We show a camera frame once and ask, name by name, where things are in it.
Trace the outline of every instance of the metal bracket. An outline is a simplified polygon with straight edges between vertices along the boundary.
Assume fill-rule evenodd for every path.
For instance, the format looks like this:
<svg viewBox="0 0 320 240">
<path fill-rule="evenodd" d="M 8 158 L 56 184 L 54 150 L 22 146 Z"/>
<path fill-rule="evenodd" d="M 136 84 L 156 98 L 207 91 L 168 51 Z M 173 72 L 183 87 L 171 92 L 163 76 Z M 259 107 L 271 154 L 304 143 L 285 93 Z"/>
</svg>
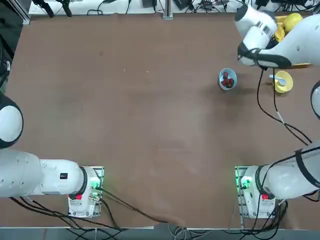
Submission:
<svg viewBox="0 0 320 240">
<path fill-rule="evenodd" d="M 7 0 L 8 3 L 12 6 L 15 12 L 22 18 L 23 25 L 30 24 L 30 16 L 28 14 L 27 9 L 23 6 L 20 0 Z"/>
<path fill-rule="evenodd" d="M 78 218 L 95 218 L 101 215 L 102 191 L 95 187 L 103 188 L 105 167 L 103 166 L 83 166 L 88 174 L 87 185 L 80 198 L 70 198 L 68 196 L 68 215 Z"/>
<path fill-rule="evenodd" d="M 164 20 L 172 20 L 172 19 L 174 19 L 174 14 L 171 12 L 170 14 L 169 14 L 169 16 L 165 16 L 164 14 L 162 15 L 162 18 L 164 19 Z"/>
</svg>

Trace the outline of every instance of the red label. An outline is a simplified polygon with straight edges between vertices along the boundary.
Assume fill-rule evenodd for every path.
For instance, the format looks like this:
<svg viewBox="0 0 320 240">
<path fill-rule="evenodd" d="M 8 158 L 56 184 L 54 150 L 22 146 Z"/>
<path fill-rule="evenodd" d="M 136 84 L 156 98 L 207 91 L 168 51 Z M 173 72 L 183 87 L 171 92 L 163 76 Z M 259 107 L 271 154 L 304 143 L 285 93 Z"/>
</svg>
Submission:
<svg viewBox="0 0 320 240">
<path fill-rule="evenodd" d="M 266 194 L 261 194 L 261 197 L 263 200 L 268 200 L 268 195 L 266 195 Z"/>
</svg>

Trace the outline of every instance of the black cable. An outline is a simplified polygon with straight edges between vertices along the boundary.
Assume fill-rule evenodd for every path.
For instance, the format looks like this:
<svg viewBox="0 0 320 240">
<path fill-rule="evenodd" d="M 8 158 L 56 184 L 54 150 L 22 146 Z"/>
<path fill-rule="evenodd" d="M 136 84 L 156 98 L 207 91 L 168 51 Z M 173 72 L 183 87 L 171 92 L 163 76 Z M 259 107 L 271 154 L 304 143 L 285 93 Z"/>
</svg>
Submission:
<svg viewBox="0 0 320 240">
<path fill-rule="evenodd" d="M 89 240 L 88 238 L 86 237 L 83 237 L 83 235 L 86 233 L 86 232 L 90 232 L 91 230 L 86 230 L 86 229 L 83 229 L 82 227 L 80 227 L 75 221 L 73 221 L 73 219 L 71 219 L 79 228 L 75 228 L 74 226 L 72 226 L 70 223 L 68 223 L 68 221 L 64 220 L 62 217 L 58 216 L 54 211 L 51 211 L 50 209 L 44 207 L 43 205 L 41 205 L 40 203 L 37 203 L 39 204 L 39 206 L 41 207 L 37 207 L 37 206 L 34 206 L 32 205 L 31 203 L 27 202 L 23 197 L 20 197 L 20 199 L 28 206 L 32 207 L 32 208 L 35 208 L 35 209 L 40 209 L 40 210 L 46 210 L 52 214 L 54 214 L 57 218 L 61 219 L 62 221 L 64 221 L 67 225 L 69 225 L 69 227 L 71 227 L 72 229 L 76 229 L 76 230 L 83 230 L 84 232 L 82 234 L 77 234 L 73 231 L 71 231 L 70 229 L 67 229 L 69 232 L 73 233 L 74 235 L 77 235 L 77 238 L 76 239 L 84 239 L 84 240 Z"/>
<path fill-rule="evenodd" d="M 54 14 L 54 16 L 57 15 L 57 14 L 60 12 L 60 10 L 62 9 L 62 7 L 63 7 L 63 6 L 60 7 L 60 9 Z"/>
<path fill-rule="evenodd" d="M 220 0 L 220 2 L 222 3 L 222 6 L 223 6 L 224 11 L 227 12 L 226 6 L 225 6 L 224 2 L 223 2 L 222 0 Z"/>
<path fill-rule="evenodd" d="M 84 228 L 82 228 L 81 226 L 79 226 L 76 221 L 74 221 L 73 219 L 69 219 L 71 220 L 78 228 L 75 228 L 74 226 L 72 226 L 68 221 L 66 221 L 65 219 L 63 219 L 62 216 L 60 216 L 60 212 L 58 211 L 52 211 L 48 208 L 46 208 L 45 206 L 41 205 L 40 203 L 38 203 L 37 201 L 33 201 L 35 204 L 39 205 L 40 207 L 37 207 L 29 202 L 27 202 L 23 197 L 20 197 L 20 199 L 26 204 L 28 205 L 29 207 L 31 208 L 34 208 L 34 209 L 38 209 L 38 210 L 45 210 L 47 212 L 50 212 L 51 214 L 55 215 L 55 217 L 61 219 L 62 221 L 64 221 L 69 227 L 73 228 L 73 229 L 77 229 L 77 230 L 83 230 L 83 231 L 86 231 Z"/>
<path fill-rule="evenodd" d="M 129 7 L 130 7 L 130 3 L 131 3 L 131 1 L 132 1 L 132 0 L 128 0 L 128 7 L 126 8 L 125 14 L 127 14 L 127 13 L 128 13 L 128 11 L 129 11 Z"/>
<path fill-rule="evenodd" d="M 264 114 L 266 114 L 266 115 L 267 115 L 268 117 L 270 117 L 271 119 L 273 119 L 273 120 L 275 120 L 275 121 L 283 124 L 283 122 L 282 122 L 281 120 L 275 118 L 275 117 L 272 116 L 270 113 L 266 112 L 266 111 L 263 109 L 263 107 L 261 106 L 261 104 L 260 104 L 260 101 L 259 101 L 259 89 L 260 89 L 261 79 L 262 79 L 263 74 L 264 74 L 264 70 L 261 71 L 260 80 L 259 80 L 258 88 L 257 88 L 257 91 L 256 91 L 256 101 L 257 101 L 257 103 L 258 103 L 259 108 L 261 109 L 261 111 L 262 111 Z M 304 136 L 305 139 L 307 139 L 307 140 L 309 141 L 309 143 L 312 143 L 312 141 L 310 140 L 310 138 L 308 138 L 307 135 L 305 135 L 301 130 L 299 130 L 299 129 L 296 128 L 295 126 L 290 125 L 290 124 L 287 123 L 287 122 L 285 122 L 284 125 L 285 125 L 285 126 L 288 126 L 288 127 L 291 128 L 291 129 L 296 130 L 296 131 L 299 132 L 302 136 Z"/>
<path fill-rule="evenodd" d="M 120 234 L 120 233 L 122 233 L 122 232 L 124 232 L 124 231 L 127 231 L 127 230 L 128 230 L 128 229 L 124 229 L 124 230 L 119 231 L 119 232 L 117 232 L 116 234 L 114 234 L 114 235 L 112 235 L 112 236 L 110 236 L 110 237 L 107 237 L 107 238 L 104 238 L 104 239 L 101 239 L 101 240 L 114 239 L 115 236 L 117 236 L 118 234 Z"/>
<path fill-rule="evenodd" d="M 278 111 L 278 107 L 277 107 L 277 104 L 276 104 L 276 79 L 275 79 L 275 69 L 273 68 L 272 69 L 272 73 L 273 73 L 273 105 L 274 105 L 274 109 L 275 111 L 278 113 L 278 115 L 280 116 L 280 113 Z M 296 135 L 286 124 L 285 122 L 283 121 L 283 124 L 285 126 L 285 128 L 293 135 L 295 136 L 298 140 L 300 140 L 304 145 L 308 146 L 308 144 L 303 141 L 298 135 Z"/>
<path fill-rule="evenodd" d="M 118 201 L 120 201 L 121 203 L 125 204 L 127 207 L 129 207 L 129 208 L 131 208 L 132 210 L 136 211 L 137 213 L 139 213 L 139 214 L 147 217 L 148 219 L 151 219 L 151 220 L 153 220 L 153 221 L 155 221 L 155 222 L 158 222 L 158 223 L 166 223 L 166 224 L 168 223 L 167 221 L 164 221 L 164 220 L 161 220 L 161 219 L 157 219 L 157 218 L 155 218 L 155 217 L 153 217 L 153 216 L 150 216 L 150 215 L 146 214 L 145 212 L 143 212 L 143 211 L 141 211 L 140 209 L 138 209 L 138 208 L 130 205 L 129 203 L 123 201 L 123 200 L 120 199 L 119 197 L 115 196 L 114 194 L 112 194 L 111 192 L 109 192 L 109 191 L 107 191 L 107 190 L 104 190 L 104 189 L 101 188 L 101 187 L 96 187 L 95 189 L 105 192 L 106 194 L 112 196 L 112 197 L 115 198 L 116 200 L 118 200 Z"/>
<path fill-rule="evenodd" d="M 97 9 L 89 9 L 87 12 L 86 12 L 86 15 L 88 16 L 90 12 L 96 12 L 98 15 L 103 15 L 104 13 L 99 9 L 101 7 L 101 5 L 105 4 L 106 1 L 102 1 L 98 8 Z"/>
<path fill-rule="evenodd" d="M 294 6 L 295 6 L 296 9 L 298 9 L 298 11 L 304 11 L 305 10 L 305 9 L 304 10 L 299 9 L 296 4 Z"/>
<path fill-rule="evenodd" d="M 74 232 L 74 231 L 71 231 L 71 230 L 70 230 L 70 229 L 68 229 L 68 228 L 66 228 L 66 230 L 67 230 L 67 231 L 69 231 L 70 233 L 72 233 L 72 234 L 76 235 L 76 236 L 77 236 L 77 238 L 76 238 L 76 239 L 89 240 L 88 238 L 86 238 L 86 237 L 84 237 L 84 236 L 83 236 L 83 235 L 86 233 L 86 231 L 85 231 L 85 232 L 83 232 L 82 234 L 78 234 L 78 233 L 76 233 L 76 232 Z"/>
<path fill-rule="evenodd" d="M 86 234 L 87 232 L 92 232 L 92 231 L 94 231 L 94 230 L 95 230 L 94 228 L 93 228 L 93 229 L 88 229 L 87 231 L 81 233 L 80 236 L 78 236 L 75 240 L 78 240 L 78 239 L 82 238 L 82 236 L 83 236 L 84 234 Z"/>
<path fill-rule="evenodd" d="M 19 204 L 20 206 L 22 206 L 22 207 L 24 207 L 24 208 L 26 208 L 26 209 L 28 209 L 28 210 L 31 210 L 32 212 L 37 212 L 37 213 L 41 213 L 41 214 L 50 216 L 50 214 L 46 214 L 46 212 L 43 213 L 43 212 L 41 212 L 41 211 L 37 211 L 36 209 L 38 209 L 38 210 L 43 210 L 43 211 L 48 211 L 48 212 L 54 214 L 53 217 L 57 217 L 57 218 L 63 220 L 63 221 L 64 221 L 65 223 L 67 223 L 72 229 L 75 229 L 75 230 L 83 230 L 84 232 L 79 235 L 79 234 L 77 234 L 77 233 L 75 233 L 75 232 L 67 229 L 69 232 L 77 235 L 78 238 L 82 238 L 82 239 L 88 240 L 87 238 L 83 237 L 83 234 L 85 234 L 86 232 L 91 232 L 91 231 L 94 230 L 94 229 L 84 229 L 84 228 L 80 227 L 73 219 L 71 219 L 71 218 L 76 218 L 76 219 L 78 219 L 77 217 L 71 217 L 71 216 L 65 215 L 65 214 L 63 214 L 63 213 L 61 213 L 61 212 L 50 210 L 50 209 L 46 208 L 45 206 L 43 206 L 42 204 L 40 204 L 40 203 L 38 203 L 38 202 L 36 202 L 36 201 L 34 201 L 34 200 L 32 200 L 32 202 L 34 202 L 35 204 L 38 204 L 40 207 L 37 207 L 37 206 L 35 206 L 35 205 L 27 202 L 23 197 L 20 197 L 20 199 L 21 199 L 26 205 L 30 206 L 31 209 L 29 209 L 27 206 L 23 205 L 21 202 L 19 202 L 18 200 L 16 200 L 14 197 L 10 197 L 10 199 L 13 200 L 14 202 L 16 202 L 17 204 Z M 64 220 L 62 217 L 65 217 L 65 218 L 71 220 L 71 221 L 74 222 L 74 224 L 76 224 L 79 228 L 75 228 L 74 226 L 70 225 L 70 224 L 69 224 L 66 220 Z M 116 240 L 116 239 L 114 238 L 114 236 L 120 234 L 121 232 L 127 231 L 128 229 L 127 229 L 127 228 L 115 229 L 115 230 L 118 230 L 119 232 L 117 232 L 117 233 L 114 234 L 114 235 L 111 235 L 110 233 L 108 233 L 108 232 L 106 232 L 106 231 L 104 231 L 104 230 L 102 230 L 102 229 L 99 229 L 99 228 L 97 228 L 97 230 L 100 231 L 100 232 L 103 232 L 103 233 L 105 233 L 105 234 L 107 234 L 107 235 L 109 236 L 108 238 L 106 238 L 106 240 L 111 239 L 111 238 L 114 239 L 114 240 Z"/>
<path fill-rule="evenodd" d="M 109 217 L 111 219 L 111 222 L 113 224 L 113 226 L 117 229 L 120 229 L 120 227 L 117 225 L 114 216 L 112 215 L 111 209 L 109 207 L 109 205 L 107 204 L 107 202 L 105 200 L 103 200 L 102 198 L 100 198 L 100 201 L 103 203 L 103 205 L 106 207 L 106 209 L 108 210 L 109 213 Z"/>
<path fill-rule="evenodd" d="M 315 202 L 315 203 L 316 203 L 316 202 L 319 202 L 319 199 L 312 199 L 312 198 L 310 198 L 310 197 L 308 197 L 308 196 L 306 196 L 306 195 L 303 195 L 302 197 L 310 200 L 311 202 Z"/>
<path fill-rule="evenodd" d="M 37 210 L 37 209 L 33 209 L 31 207 L 28 207 L 24 204 L 22 204 L 21 202 L 19 202 L 18 200 L 16 200 L 14 197 L 10 197 L 10 199 L 12 201 L 14 201 L 16 204 L 20 205 L 21 207 L 23 207 L 24 209 L 27 209 L 27 210 L 30 210 L 32 212 L 36 212 L 36 213 L 40 213 L 40 214 L 43 214 L 43 215 L 47 215 L 47 216 L 50 216 L 50 217 L 57 217 L 55 216 L 54 214 L 49 214 L 47 212 L 43 212 L 43 211 L 40 211 L 40 210 Z M 96 225 L 100 225 L 100 226 L 104 226 L 106 228 L 111 228 L 111 229 L 114 229 L 114 230 L 118 230 L 116 229 L 115 227 L 112 227 L 112 226 L 109 226 L 109 225 L 106 225 L 106 224 L 103 224 L 101 222 L 96 222 L 96 221 L 91 221 L 91 220 L 88 220 L 88 219 L 85 219 L 85 218 L 81 218 L 81 217 L 76 217 L 76 216 L 69 216 L 69 215 L 65 215 L 65 214 L 62 214 L 62 213 L 59 213 L 60 217 L 64 217 L 64 218 L 68 218 L 68 219 L 77 219 L 77 220 L 80 220 L 80 221 L 83 221 L 83 222 L 87 222 L 87 223 L 91 223 L 91 224 L 96 224 Z"/>
<path fill-rule="evenodd" d="M 204 8 L 204 10 L 205 10 L 205 13 L 207 14 L 208 13 L 208 10 L 207 10 L 207 6 L 205 5 L 205 3 L 204 3 L 204 0 L 201 0 L 201 3 L 200 4 L 202 4 L 202 6 L 203 6 L 203 8 Z"/>
<path fill-rule="evenodd" d="M 186 8 L 185 10 L 185 14 L 188 12 L 188 10 L 191 10 L 191 11 L 194 11 L 195 10 L 195 7 L 194 7 L 194 1 L 195 0 L 192 0 L 192 2 L 189 3 L 188 7 Z"/>
<path fill-rule="evenodd" d="M 282 7 L 282 3 L 281 3 L 280 6 L 275 10 L 275 12 L 277 12 L 281 7 Z"/>
<path fill-rule="evenodd" d="M 218 8 L 216 8 L 215 6 L 212 6 L 212 8 L 213 8 L 213 9 L 215 9 L 215 10 L 217 10 L 217 11 L 218 11 L 218 13 L 220 13 L 219 9 L 218 9 Z"/>
</svg>

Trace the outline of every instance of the brown table surface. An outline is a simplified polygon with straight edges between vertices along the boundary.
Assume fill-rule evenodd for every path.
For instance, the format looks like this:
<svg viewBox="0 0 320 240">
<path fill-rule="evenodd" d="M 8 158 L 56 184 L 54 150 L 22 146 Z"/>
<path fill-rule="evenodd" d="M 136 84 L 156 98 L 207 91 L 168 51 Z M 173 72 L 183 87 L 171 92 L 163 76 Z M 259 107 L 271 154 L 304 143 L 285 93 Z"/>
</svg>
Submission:
<svg viewBox="0 0 320 240">
<path fill-rule="evenodd" d="M 40 158 L 105 167 L 105 188 L 157 218 L 190 228 L 228 228 L 237 197 L 235 166 L 272 163 L 302 147 L 258 108 L 258 67 L 237 62 L 233 14 L 41 17 L 24 26 L 7 95 L 22 109 L 16 149 Z M 229 67 L 238 84 L 224 92 Z M 319 69 L 290 70 L 277 96 L 283 118 L 320 136 L 310 91 Z M 275 114 L 263 77 L 261 104 Z M 67 212 L 66 196 L 36 197 Z M 64 226 L 0 200 L 1 226 Z M 155 222 L 110 201 L 124 227 Z M 319 229 L 320 205 L 289 200 L 283 228 Z M 240 228 L 236 208 L 232 228 Z M 95 221 L 110 224 L 107 211 Z"/>
</svg>

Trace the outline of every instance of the green light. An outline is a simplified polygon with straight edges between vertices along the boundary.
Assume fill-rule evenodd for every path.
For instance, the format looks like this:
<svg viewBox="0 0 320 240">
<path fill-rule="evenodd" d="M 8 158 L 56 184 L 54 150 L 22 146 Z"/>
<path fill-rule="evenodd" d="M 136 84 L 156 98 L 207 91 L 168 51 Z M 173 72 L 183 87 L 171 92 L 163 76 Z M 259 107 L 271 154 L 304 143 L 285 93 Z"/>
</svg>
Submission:
<svg viewBox="0 0 320 240">
<path fill-rule="evenodd" d="M 90 186 L 92 188 L 97 188 L 97 187 L 99 187 L 99 185 L 100 185 L 100 183 L 98 181 L 91 181 L 90 182 Z"/>
</svg>

